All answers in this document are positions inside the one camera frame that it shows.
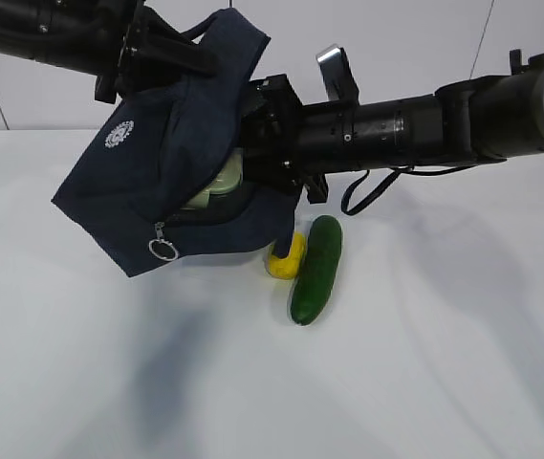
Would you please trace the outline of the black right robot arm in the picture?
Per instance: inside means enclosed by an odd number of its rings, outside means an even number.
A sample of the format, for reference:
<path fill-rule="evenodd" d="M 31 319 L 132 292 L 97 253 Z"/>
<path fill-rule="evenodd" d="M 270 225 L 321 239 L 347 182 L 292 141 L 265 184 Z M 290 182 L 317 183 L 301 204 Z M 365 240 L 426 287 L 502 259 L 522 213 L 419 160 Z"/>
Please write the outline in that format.
<path fill-rule="evenodd" d="M 326 201 L 331 173 L 387 168 L 434 175 L 544 154 L 544 54 L 510 53 L 506 76 L 415 98 L 359 102 L 346 53 L 324 65 L 326 101 L 303 104 L 284 75 L 250 83 L 238 144 L 246 180 Z"/>

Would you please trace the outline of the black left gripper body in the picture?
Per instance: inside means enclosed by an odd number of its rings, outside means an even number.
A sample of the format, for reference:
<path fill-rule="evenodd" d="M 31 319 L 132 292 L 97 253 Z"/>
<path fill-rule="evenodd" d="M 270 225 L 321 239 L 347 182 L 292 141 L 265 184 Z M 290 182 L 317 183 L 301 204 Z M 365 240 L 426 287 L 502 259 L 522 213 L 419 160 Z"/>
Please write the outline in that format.
<path fill-rule="evenodd" d="M 117 97 L 161 87 L 175 77 L 163 43 L 176 30 L 143 1 L 99 1 L 95 12 L 106 20 L 108 38 L 104 65 L 95 84 L 95 100 L 114 103 Z"/>

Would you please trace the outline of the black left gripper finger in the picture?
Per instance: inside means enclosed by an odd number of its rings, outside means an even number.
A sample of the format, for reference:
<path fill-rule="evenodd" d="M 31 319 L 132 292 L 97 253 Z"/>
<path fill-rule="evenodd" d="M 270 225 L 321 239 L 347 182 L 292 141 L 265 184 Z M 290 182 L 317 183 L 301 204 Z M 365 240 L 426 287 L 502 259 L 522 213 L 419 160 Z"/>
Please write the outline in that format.
<path fill-rule="evenodd" d="M 166 74 L 217 75 L 214 53 L 197 44 L 149 35 L 139 46 L 137 57 L 149 69 Z"/>

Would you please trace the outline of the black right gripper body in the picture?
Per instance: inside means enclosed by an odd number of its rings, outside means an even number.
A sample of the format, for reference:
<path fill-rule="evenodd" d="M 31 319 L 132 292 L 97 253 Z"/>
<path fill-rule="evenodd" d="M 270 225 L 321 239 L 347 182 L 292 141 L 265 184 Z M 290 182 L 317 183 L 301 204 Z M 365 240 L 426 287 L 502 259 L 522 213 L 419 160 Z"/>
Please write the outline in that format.
<path fill-rule="evenodd" d="M 307 192 L 311 204 L 327 202 L 322 173 L 308 172 L 297 152 L 304 126 L 304 106 L 286 75 L 251 81 L 241 102 L 238 146 L 244 150 L 243 170 L 251 182 L 286 195 Z"/>

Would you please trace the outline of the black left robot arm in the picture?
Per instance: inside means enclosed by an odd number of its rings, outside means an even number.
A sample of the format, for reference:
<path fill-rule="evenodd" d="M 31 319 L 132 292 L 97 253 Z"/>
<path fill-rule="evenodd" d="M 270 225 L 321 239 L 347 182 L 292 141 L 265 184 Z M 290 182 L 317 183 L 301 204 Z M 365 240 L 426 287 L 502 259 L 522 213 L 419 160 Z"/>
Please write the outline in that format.
<path fill-rule="evenodd" d="M 0 54 L 95 77 L 95 99 L 213 77 L 214 53 L 195 43 L 209 20 L 181 33 L 143 1 L 0 1 Z"/>

